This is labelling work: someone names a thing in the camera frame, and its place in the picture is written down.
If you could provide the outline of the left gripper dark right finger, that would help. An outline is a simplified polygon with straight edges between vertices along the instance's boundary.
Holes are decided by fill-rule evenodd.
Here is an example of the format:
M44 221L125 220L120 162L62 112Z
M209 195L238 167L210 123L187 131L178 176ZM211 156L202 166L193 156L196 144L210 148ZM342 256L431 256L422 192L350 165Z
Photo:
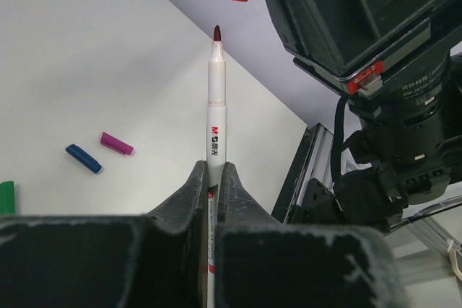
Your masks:
M383 236L361 226L281 224L245 190L234 164L220 190L218 307L406 307Z

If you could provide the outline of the white pen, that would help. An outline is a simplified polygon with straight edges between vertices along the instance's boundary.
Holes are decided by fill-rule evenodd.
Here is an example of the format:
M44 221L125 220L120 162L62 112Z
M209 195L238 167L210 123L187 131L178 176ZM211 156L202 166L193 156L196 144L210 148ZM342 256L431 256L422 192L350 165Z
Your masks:
M219 190L227 161L226 60L220 27L214 28L208 62L206 105L207 188L207 307L214 307L214 246L218 219Z

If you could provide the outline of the blue pen cap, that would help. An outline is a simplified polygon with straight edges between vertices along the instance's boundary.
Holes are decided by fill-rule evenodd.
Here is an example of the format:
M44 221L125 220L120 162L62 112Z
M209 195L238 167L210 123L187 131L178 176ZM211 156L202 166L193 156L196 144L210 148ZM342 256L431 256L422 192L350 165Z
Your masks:
M68 145L65 151L94 174L98 174L103 168L94 157L76 144Z

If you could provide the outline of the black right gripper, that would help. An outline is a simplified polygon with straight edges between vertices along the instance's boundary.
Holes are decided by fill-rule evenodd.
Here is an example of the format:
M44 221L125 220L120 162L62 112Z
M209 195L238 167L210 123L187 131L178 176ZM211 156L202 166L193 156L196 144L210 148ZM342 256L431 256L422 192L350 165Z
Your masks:
M294 62L354 94L371 72L391 88L461 41L461 0L265 0Z

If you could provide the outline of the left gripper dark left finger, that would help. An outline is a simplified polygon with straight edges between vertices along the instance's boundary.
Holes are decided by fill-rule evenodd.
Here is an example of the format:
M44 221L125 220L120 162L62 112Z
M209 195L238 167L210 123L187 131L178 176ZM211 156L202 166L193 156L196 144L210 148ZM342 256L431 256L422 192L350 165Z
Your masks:
M3 307L201 307L208 173L132 216L1 219Z

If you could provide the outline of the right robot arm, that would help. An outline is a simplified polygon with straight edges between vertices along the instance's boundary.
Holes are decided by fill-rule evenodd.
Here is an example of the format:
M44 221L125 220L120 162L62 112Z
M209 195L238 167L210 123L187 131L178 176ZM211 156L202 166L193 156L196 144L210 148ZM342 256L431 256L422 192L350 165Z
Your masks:
M306 133L272 211L388 232L461 181L461 0L265 0L294 64L340 97L327 168Z

